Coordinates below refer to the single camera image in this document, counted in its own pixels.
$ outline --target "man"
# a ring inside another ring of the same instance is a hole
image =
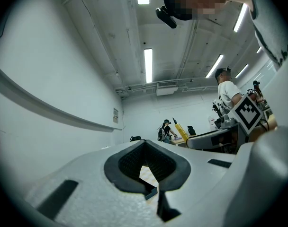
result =
[[[215,78],[219,84],[218,97],[221,100],[222,107],[220,111],[222,114],[228,112],[242,99],[240,89],[230,81],[230,68],[219,68],[216,70]]]
[[[229,111],[242,99],[240,89],[230,81],[231,72],[230,68],[227,67],[219,68],[216,70],[215,78],[219,84],[218,86],[218,97],[221,101],[222,107],[220,111],[222,114],[228,114]],[[269,118],[268,122],[263,124],[263,127],[255,127],[249,135],[249,142],[256,141],[262,134],[265,133],[264,129],[273,130],[277,126],[277,123],[273,117]]]
[[[288,26],[271,0],[173,0],[174,13],[192,13],[197,16],[214,14],[230,1],[245,3],[251,13],[259,45],[277,64],[282,65],[288,56]]]

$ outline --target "ceiling beam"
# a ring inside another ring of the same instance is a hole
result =
[[[141,83],[146,82],[144,70],[144,52],[140,42],[138,20],[136,16],[136,0],[121,0],[123,15],[126,23],[126,36],[129,39],[131,57],[135,62],[136,75]]]
[[[214,28],[213,31],[205,29],[205,28],[202,28],[202,27],[198,28],[199,30],[202,30],[204,32],[208,32],[208,33],[211,34],[211,38],[208,41],[208,50],[204,50],[203,55],[202,55],[202,60],[201,60],[201,63],[200,63],[201,64],[201,68],[198,69],[198,71],[196,71],[196,73],[195,73],[195,75],[197,75],[199,77],[206,76],[206,75],[202,75],[202,74],[203,74],[204,69],[208,68],[207,62],[210,60],[210,53],[213,53],[214,48],[216,46],[218,46],[216,41],[220,37],[225,39],[227,42],[231,41],[229,38],[226,38],[226,37],[224,37],[222,35],[223,26],[213,26],[213,28]]]
[[[241,55],[240,57],[238,57],[238,59],[236,60],[236,62],[233,61],[231,64],[237,65],[237,64],[243,59],[244,56],[248,56],[248,55],[247,55],[247,52],[249,51],[249,49],[252,48],[252,46],[253,46],[253,44],[254,44],[255,41],[256,41],[256,37],[253,36],[253,37],[252,37],[252,40],[251,40],[248,44],[244,44],[244,46],[241,48],[241,50],[243,50],[242,55]],[[245,65],[241,65],[240,71],[244,68]]]
[[[207,79],[207,78],[183,78],[183,79],[171,79],[171,80],[161,80],[161,81],[154,81],[152,83],[144,83],[144,84],[132,84],[132,85],[128,85],[128,86],[125,86],[125,88],[129,88],[129,87],[138,87],[138,86],[146,86],[148,85],[151,86],[151,85],[154,85],[154,84],[157,84],[159,82],[168,82],[168,81],[188,81],[189,83],[190,82],[196,82],[196,80],[204,80],[204,82],[206,81],[212,81],[213,79]],[[115,90],[121,90],[122,87],[117,87],[115,88]]]
[[[191,21],[191,29],[190,29],[190,32],[189,32],[189,38],[188,38],[188,41],[186,43],[186,46],[185,46],[185,49],[184,49],[184,54],[183,54],[183,57],[182,57],[182,61],[180,63],[180,66],[179,66],[179,70],[178,70],[178,73],[177,73],[177,79],[180,79],[183,72],[184,72],[184,69],[185,69],[185,65],[189,59],[189,55],[190,55],[190,52],[192,50],[192,47],[193,47],[193,44],[194,44],[194,41],[195,41],[195,37],[196,37],[196,31],[197,31],[197,27],[198,27],[198,23],[199,23],[199,20],[192,20]]]
[[[104,50],[106,51],[107,53],[107,56],[109,58],[109,61],[110,61],[110,64],[112,65],[113,67],[113,70],[115,72],[115,74],[117,75],[118,79],[120,80],[120,83],[122,84],[122,86],[124,87],[125,86],[125,83],[122,79],[122,72],[120,71],[120,68],[117,64],[117,61],[116,61],[116,58],[111,50],[111,47],[108,43],[108,40],[105,36],[105,34],[103,33],[103,29],[102,27],[100,26],[100,24],[98,23],[98,19],[97,19],[97,16],[96,16],[96,13],[94,11],[94,9],[91,7],[91,6],[88,6],[89,3],[87,3],[86,1],[89,1],[89,0],[82,0],[82,2],[84,3],[84,9],[87,9],[88,10],[88,16],[90,16],[90,19],[91,19],[91,22],[92,22],[92,25],[93,25],[93,29],[96,30],[98,36],[99,36],[99,39],[104,47]]]

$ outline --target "cable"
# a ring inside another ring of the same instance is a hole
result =
[[[265,128],[265,126],[264,126],[263,124],[261,124],[261,122],[259,122],[259,125],[262,126],[266,132],[268,131],[268,130]]]
[[[84,4],[85,8],[87,9],[87,11],[88,11],[88,13],[89,13],[89,16],[91,17],[91,20],[93,21],[93,19],[92,19],[92,16],[91,16],[91,13],[89,12],[89,9],[88,9],[88,7],[85,5],[85,3],[84,3],[84,1],[83,1],[83,0],[81,0],[81,1],[82,1],[82,3]]]
[[[265,119],[260,119],[260,121],[265,121],[265,122],[267,123],[267,128],[268,128],[268,131],[269,131],[269,124],[268,124],[267,120],[265,120]]]
[[[161,128],[161,126],[163,125],[163,123],[160,125],[160,127],[159,128]],[[157,128],[157,132],[159,132],[159,128]]]

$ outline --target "headphones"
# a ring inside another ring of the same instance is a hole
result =
[[[255,85],[259,85],[260,84],[260,82],[259,81],[253,81],[253,85],[255,86]]]
[[[191,20],[196,19],[193,18],[193,15],[188,13],[188,9],[178,9],[175,8],[175,0],[164,0],[165,5],[163,5],[160,8],[156,9],[157,17],[162,20],[164,23],[166,23],[170,28],[176,28],[177,23],[173,19],[173,17],[179,19],[179,20]]]

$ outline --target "table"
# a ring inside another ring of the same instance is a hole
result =
[[[188,146],[186,145],[186,142],[183,140],[183,138],[178,139],[178,140],[174,140],[173,143],[175,143],[177,146],[188,148]]]

